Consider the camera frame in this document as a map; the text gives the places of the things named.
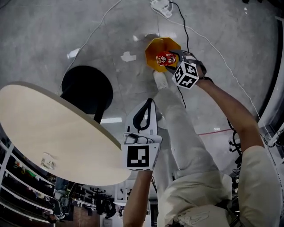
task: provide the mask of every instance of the sleeve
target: sleeve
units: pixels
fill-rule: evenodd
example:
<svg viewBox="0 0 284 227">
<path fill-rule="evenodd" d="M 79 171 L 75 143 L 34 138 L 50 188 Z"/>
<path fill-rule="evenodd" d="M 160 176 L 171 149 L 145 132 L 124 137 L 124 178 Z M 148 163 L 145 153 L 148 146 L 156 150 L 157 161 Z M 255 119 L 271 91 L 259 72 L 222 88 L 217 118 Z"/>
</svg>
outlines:
<svg viewBox="0 0 284 227">
<path fill-rule="evenodd" d="M 261 146 L 245 150 L 238 188 L 240 220 L 245 227 L 278 227 L 282 194 L 278 174 Z"/>
</svg>

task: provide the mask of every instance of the black strap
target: black strap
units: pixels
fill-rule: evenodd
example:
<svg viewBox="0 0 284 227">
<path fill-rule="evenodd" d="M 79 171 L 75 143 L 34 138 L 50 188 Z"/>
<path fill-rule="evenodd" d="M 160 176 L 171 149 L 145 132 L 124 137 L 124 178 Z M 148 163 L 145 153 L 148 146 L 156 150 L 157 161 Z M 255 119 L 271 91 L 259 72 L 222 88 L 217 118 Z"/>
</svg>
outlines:
<svg viewBox="0 0 284 227">
<path fill-rule="evenodd" d="M 207 77 L 207 76 L 201 77 L 201 78 L 199 78 L 199 79 L 200 79 L 200 80 L 209 80 L 209 81 L 211 81 L 212 83 L 214 83 L 213 80 L 212 80 L 210 77 Z"/>
<path fill-rule="evenodd" d="M 137 112 L 137 114 L 133 118 L 133 126 L 137 129 L 137 132 L 139 133 L 140 130 L 145 130 L 149 127 L 150 125 L 150 115 L 151 115 L 151 104 L 152 104 L 153 99 L 149 98 L 147 99 L 146 103 L 144 106 Z M 147 118 L 147 123 L 146 126 L 141 127 L 141 122 L 144 119 L 145 113 L 148 110 L 148 118 Z"/>
</svg>

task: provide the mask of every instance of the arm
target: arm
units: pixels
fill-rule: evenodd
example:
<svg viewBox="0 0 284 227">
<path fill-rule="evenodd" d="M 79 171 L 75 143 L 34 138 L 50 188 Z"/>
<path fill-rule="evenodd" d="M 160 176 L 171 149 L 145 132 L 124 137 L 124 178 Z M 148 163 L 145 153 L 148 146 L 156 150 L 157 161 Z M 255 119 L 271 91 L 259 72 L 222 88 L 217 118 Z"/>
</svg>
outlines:
<svg viewBox="0 0 284 227">
<path fill-rule="evenodd" d="M 263 147 L 253 116 L 210 81 L 201 80 L 197 84 L 219 105 L 240 137 L 244 152 L 238 188 L 241 222 L 246 227 L 279 226 L 282 207 L 279 177 Z"/>
<path fill-rule="evenodd" d="M 141 227 L 145 221 L 152 171 L 139 171 L 123 213 L 124 227 Z"/>
<path fill-rule="evenodd" d="M 214 99 L 231 122 L 240 137 L 242 151 L 255 145 L 263 147 L 256 121 L 239 101 L 209 80 L 200 80 L 197 85 Z"/>
</svg>

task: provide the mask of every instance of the cable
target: cable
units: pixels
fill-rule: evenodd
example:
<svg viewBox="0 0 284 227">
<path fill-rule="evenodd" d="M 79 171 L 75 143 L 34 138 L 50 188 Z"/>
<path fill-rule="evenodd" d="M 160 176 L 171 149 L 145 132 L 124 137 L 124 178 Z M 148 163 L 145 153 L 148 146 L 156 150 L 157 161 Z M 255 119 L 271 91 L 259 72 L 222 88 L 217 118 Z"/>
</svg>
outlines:
<svg viewBox="0 0 284 227">
<path fill-rule="evenodd" d="M 181 93 L 181 97 L 182 97 L 183 104 L 185 105 L 185 108 L 186 108 L 185 100 L 184 100 L 184 98 L 183 98 L 182 93 Z"/>
<path fill-rule="evenodd" d="M 108 11 L 106 11 L 106 13 L 103 15 L 103 18 L 101 20 L 101 22 L 99 23 L 99 25 L 90 33 L 89 37 L 87 38 L 87 40 L 85 41 L 85 43 L 79 48 L 78 53 L 76 54 L 76 56 L 74 57 L 73 61 L 70 63 L 70 65 L 68 66 L 68 68 L 66 69 L 64 75 L 68 72 L 68 70 L 70 69 L 70 67 L 73 65 L 74 61 L 76 60 L 77 56 L 79 55 L 80 51 L 84 48 L 84 46 L 89 42 L 91 36 L 94 34 L 94 32 L 101 26 L 101 24 L 103 23 L 103 20 L 105 19 L 106 15 L 108 14 L 108 12 L 110 10 L 112 10 L 114 7 L 116 7 L 116 5 L 118 5 L 122 0 L 119 0 L 117 3 L 115 3 L 112 7 L 110 7 L 108 9 Z M 58 95 L 60 92 L 60 88 L 62 86 L 62 82 L 63 82 L 64 76 L 61 80 L 60 86 L 59 86 L 59 90 L 58 90 Z"/>
<path fill-rule="evenodd" d="M 172 2 L 172 4 L 175 4 L 177 7 L 178 7 L 178 10 L 179 10 L 179 13 L 182 17 L 182 20 L 183 20 L 183 28 L 185 29 L 185 33 L 186 33 L 186 36 L 187 36 L 187 41 L 186 41 L 186 45 L 187 45 L 187 52 L 189 52 L 189 47 L 188 47 L 188 43 L 189 43 L 189 37 L 188 37 L 188 34 L 187 34 L 187 31 L 186 31 L 186 27 L 185 27 L 185 18 L 183 17 L 182 13 L 181 13 L 181 9 L 179 8 L 178 4 L 176 4 L 175 2 Z"/>
<path fill-rule="evenodd" d="M 185 26 L 185 25 L 183 25 L 183 24 L 181 24 L 181 23 L 174 22 L 174 21 L 172 21 L 172 20 L 166 18 L 164 15 L 162 15 L 160 12 L 156 11 L 156 10 L 153 9 L 152 7 L 151 7 L 151 9 L 152 9 L 155 13 L 157 13 L 157 14 L 161 15 L 163 18 L 165 18 L 167 21 L 169 21 L 169 22 L 171 22 L 171 23 L 174 23 L 174 24 L 177 24 L 177 25 L 180 25 L 180 26 L 183 26 L 183 27 L 187 27 L 188 29 L 192 30 L 192 31 L 193 31 L 195 34 L 197 34 L 198 36 L 200 36 L 200 37 L 202 37 L 202 38 L 204 38 L 204 39 L 207 40 L 207 42 L 208 42 L 208 43 L 218 52 L 218 54 L 222 57 L 222 59 L 223 59 L 225 65 L 226 65 L 226 67 L 230 70 L 230 72 L 231 72 L 231 74 L 232 74 L 232 77 L 235 78 L 235 80 L 237 81 L 237 84 L 239 85 L 239 87 L 243 90 L 243 92 L 245 93 L 245 95 L 249 98 L 249 100 L 250 100 L 250 102 L 251 102 L 251 104 L 252 104 L 252 106 L 253 106 L 255 112 L 257 113 L 258 118 L 260 119 L 259 113 L 258 113 L 258 111 L 257 111 L 257 109 L 256 109 L 256 107 L 255 107 L 255 105 L 254 105 L 253 102 L 252 102 L 252 98 L 248 95 L 248 93 L 247 93 L 247 92 L 244 90 L 244 88 L 240 85 L 239 80 L 234 76 L 233 71 L 232 71 L 231 68 L 228 66 L 228 64 L 227 64 L 227 62 L 226 62 L 226 60 L 225 60 L 225 58 L 223 57 L 223 55 L 221 54 L 221 52 L 210 42 L 210 40 L 209 40 L 207 37 L 205 37 L 205 36 L 199 34 L 199 33 L 198 33 L 197 31 L 195 31 L 193 28 L 191 28 L 191 27 L 189 27 L 189 26 Z"/>
<path fill-rule="evenodd" d="M 11 1 L 12 1 L 12 0 L 7 1 L 4 5 L 2 5 L 2 6 L 0 7 L 0 9 L 3 9 L 3 8 L 4 8 L 6 5 L 8 5 Z"/>
<path fill-rule="evenodd" d="M 154 189 L 155 189 L 155 191 L 156 191 L 156 193 L 157 193 L 156 182 L 155 182 L 155 179 L 154 179 L 153 176 L 151 177 L 151 182 L 152 182 L 152 185 L 153 185 L 153 187 L 154 187 Z"/>
<path fill-rule="evenodd" d="M 73 183 L 73 185 L 72 185 L 72 187 L 71 187 L 71 189 L 70 189 L 69 194 L 67 195 L 67 197 L 69 197 L 69 196 L 70 196 L 70 193 L 71 193 L 71 191 L 72 191 L 73 187 L 75 186 L 75 184 L 76 184 L 76 183 Z"/>
<path fill-rule="evenodd" d="M 233 131 L 235 131 L 235 129 L 232 127 L 232 125 L 231 125 L 231 122 L 227 119 L 227 121 L 228 121 L 228 125 L 229 125 L 229 127 L 230 127 L 230 129 L 231 130 L 233 130 Z"/>
<path fill-rule="evenodd" d="M 236 131 L 235 129 L 233 129 L 233 130 L 234 130 L 234 132 L 233 132 L 233 146 L 235 146 L 235 148 L 236 148 L 236 150 L 237 150 L 239 156 L 241 156 L 241 155 L 242 155 L 241 150 L 240 150 L 241 147 L 237 145 L 236 139 L 235 139 L 235 135 L 237 134 L 237 131 Z"/>
<path fill-rule="evenodd" d="M 283 139 L 284 138 L 283 132 L 280 135 L 277 133 L 277 135 L 278 135 L 278 140 L 275 142 L 276 146 L 277 147 L 283 146 L 284 145 L 284 143 L 283 143 L 283 140 L 284 140 Z"/>
<path fill-rule="evenodd" d="M 275 145 L 281 145 L 281 144 L 278 142 L 278 140 L 279 140 L 279 137 L 282 135 L 283 131 L 284 131 L 284 129 L 275 133 L 275 134 L 278 135 L 278 139 L 277 139 L 277 141 L 276 141 L 272 146 L 269 146 L 269 145 L 268 145 L 268 142 L 269 142 L 269 141 L 266 140 L 266 135 L 269 134 L 269 133 L 273 133 L 273 132 L 268 132 L 268 133 L 266 133 L 266 134 L 264 135 L 264 137 L 263 137 L 262 135 L 261 135 L 261 137 L 263 138 L 263 140 L 264 140 L 266 146 L 268 146 L 269 148 L 271 148 L 271 147 L 274 147 Z"/>
</svg>

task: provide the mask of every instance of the shoe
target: shoe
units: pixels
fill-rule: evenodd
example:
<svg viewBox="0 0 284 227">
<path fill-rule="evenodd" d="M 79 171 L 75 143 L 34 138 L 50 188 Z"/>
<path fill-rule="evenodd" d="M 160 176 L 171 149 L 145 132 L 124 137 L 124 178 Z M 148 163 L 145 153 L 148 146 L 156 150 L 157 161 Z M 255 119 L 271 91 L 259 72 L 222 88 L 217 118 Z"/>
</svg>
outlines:
<svg viewBox="0 0 284 227">
<path fill-rule="evenodd" d="M 166 78 L 164 73 L 154 71 L 153 76 L 154 76 L 154 80 L 156 82 L 158 90 L 160 90 L 162 88 L 168 88 L 169 87 L 168 82 L 167 82 L 167 78 Z"/>
</svg>

